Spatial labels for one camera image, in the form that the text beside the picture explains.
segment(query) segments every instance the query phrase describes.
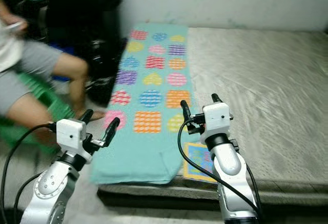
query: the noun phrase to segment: bed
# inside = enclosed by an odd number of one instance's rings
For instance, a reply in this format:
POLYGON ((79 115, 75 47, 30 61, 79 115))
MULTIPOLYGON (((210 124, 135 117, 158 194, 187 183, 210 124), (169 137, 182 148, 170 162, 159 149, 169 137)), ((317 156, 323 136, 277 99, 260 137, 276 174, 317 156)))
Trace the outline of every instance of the bed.
MULTIPOLYGON (((188 58, 199 105, 216 92, 234 115, 232 138, 269 204, 327 205, 328 37, 320 32, 190 28, 188 58)), ((216 200, 216 186, 99 185, 98 196, 216 200)))

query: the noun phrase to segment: person's foot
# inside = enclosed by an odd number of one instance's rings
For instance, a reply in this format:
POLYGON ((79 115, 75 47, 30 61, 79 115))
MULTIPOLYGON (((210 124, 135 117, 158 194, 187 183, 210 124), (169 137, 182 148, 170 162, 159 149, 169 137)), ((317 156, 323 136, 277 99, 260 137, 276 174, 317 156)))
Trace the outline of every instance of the person's foot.
MULTIPOLYGON (((75 118, 79 119, 85 112, 86 112, 86 110, 76 111, 75 118)), ((104 117, 105 117, 105 113, 103 111, 95 110, 95 111, 93 111, 91 120, 99 120, 104 117)))

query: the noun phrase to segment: patterned towel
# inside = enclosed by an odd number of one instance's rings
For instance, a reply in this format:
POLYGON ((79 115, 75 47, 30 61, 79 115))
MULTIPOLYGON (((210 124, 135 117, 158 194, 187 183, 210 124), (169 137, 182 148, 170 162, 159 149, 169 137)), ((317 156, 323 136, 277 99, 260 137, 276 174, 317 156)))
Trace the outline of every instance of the patterned towel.
MULTIPOLYGON (((181 166, 177 133, 183 123, 180 101, 192 113, 187 27, 139 24, 130 34, 104 129, 114 117, 121 122, 108 148, 99 150, 91 180, 98 184, 148 182, 166 184, 181 166)), ((182 141, 196 142, 198 135, 182 141)))

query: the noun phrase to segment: orange square pattern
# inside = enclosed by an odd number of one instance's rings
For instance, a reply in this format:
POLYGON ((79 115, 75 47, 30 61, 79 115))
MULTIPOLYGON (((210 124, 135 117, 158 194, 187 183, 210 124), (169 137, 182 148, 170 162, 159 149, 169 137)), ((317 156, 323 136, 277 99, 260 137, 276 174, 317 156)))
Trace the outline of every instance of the orange square pattern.
POLYGON ((160 133, 160 112, 138 111, 134 117, 134 132, 136 133, 160 133))
POLYGON ((190 95, 188 91, 173 91, 170 90, 166 96, 166 107, 181 108, 180 102, 185 100, 189 107, 191 106, 190 95))
POLYGON ((186 66, 186 62, 180 58, 174 58, 169 61, 171 69, 183 69, 186 66))

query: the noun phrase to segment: hand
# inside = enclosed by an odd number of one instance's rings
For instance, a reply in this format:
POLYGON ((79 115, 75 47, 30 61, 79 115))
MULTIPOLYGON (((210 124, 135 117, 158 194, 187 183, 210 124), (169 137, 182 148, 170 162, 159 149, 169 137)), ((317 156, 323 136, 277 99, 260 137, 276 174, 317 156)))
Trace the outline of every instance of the hand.
POLYGON ((14 24, 14 23, 18 23, 18 22, 22 22, 22 24, 20 25, 19 29, 16 31, 17 34, 19 35, 22 35, 26 32, 26 29, 27 29, 27 22, 26 20, 24 20, 23 18, 17 16, 17 15, 14 15, 14 14, 6 14, 6 15, 3 15, 1 17, 2 21, 4 23, 6 23, 7 25, 11 25, 11 24, 14 24))

